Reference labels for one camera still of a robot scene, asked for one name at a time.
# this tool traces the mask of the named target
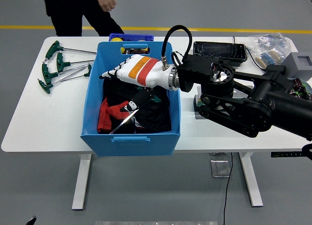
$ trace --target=table leg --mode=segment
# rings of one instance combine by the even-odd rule
[[[76,189],[74,194],[74,201],[72,210],[83,210],[84,198],[87,189],[89,168],[91,162],[91,154],[80,155],[80,166],[77,176]]]
[[[263,203],[262,203],[257,179],[255,178],[255,175],[254,175],[252,161],[250,159],[250,156],[252,154],[253,154],[252,152],[239,153],[239,156],[240,156],[240,161],[242,162],[246,184],[247,184],[247,188],[249,191],[249,197],[250,197],[252,206],[260,207],[260,206],[263,206]]]

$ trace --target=yellow ball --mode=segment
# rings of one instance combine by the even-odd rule
[[[115,37],[115,38],[112,38],[111,41],[122,41],[122,39],[118,38],[118,37]]]
[[[121,38],[115,37],[111,39],[112,42],[123,41]],[[123,54],[125,52],[125,48],[121,47],[120,52]]]

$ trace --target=clothing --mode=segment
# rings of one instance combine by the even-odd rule
[[[135,115],[135,123],[129,120],[115,134],[171,131],[170,102],[167,90],[160,86],[154,87],[153,90],[157,99],[149,100],[143,104]],[[103,102],[100,107],[97,126],[98,132],[108,134],[117,127],[129,115],[129,112],[118,111],[129,101],[134,100],[136,94],[140,91],[140,87],[134,84],[105,77],[103,81]]]
[[[51,17],[57,36],[81,36],[82,16],[99,36],[123,34],[121,27],[104,12],[98,0],[44,0],[46,13]]]

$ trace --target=red stripe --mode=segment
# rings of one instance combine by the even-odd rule
[[[141,69],[139,75],[137,76],[137,82],[143,86],[146,86],[146,76],[151,71],[153,66],[158,62],[159,60],[155,58],[151,58],[145,66]]]

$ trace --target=white table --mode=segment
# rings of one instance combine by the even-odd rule
[[[82,116],[88,79],[60,82],[47,94],[38,84],[43,80],[41,65],[50,46],[58,40],[64,48],[82,49],[96,52],[99,42],[108,37],[49,37],[39,52],[37,60],[25,85],[15,113],[9,124],[1,148],[8,153],[71,153],[80,155],[80,166],[73,201],[73,210],[82,210],[87,187],[92,149],[80,138]],[[249,38],[237,37],[237,43]],[[233,42],[232,37],[194,37],[193,41]],[[170,37],[174,51],[184,54],[187,37]],[[292,51],[297,52],[290,40]],[[83,61],[94,59],[94,55],[63,52],[64,61]],[[47,62],[50,73],[56,72],[56,54]],[[237,69],[240,72],[262,74],[252,62]],[[181,136],[175,152],[239,152],[243,165],[252,206],[262,206],[262,200],[250,156],[264,151],[300,151],[310,143],[292,133],[276,127],[259,133],[256,138],[248,138],[210,120],[196,120],[193,99],[196,84],[189,93],[181,92]]]

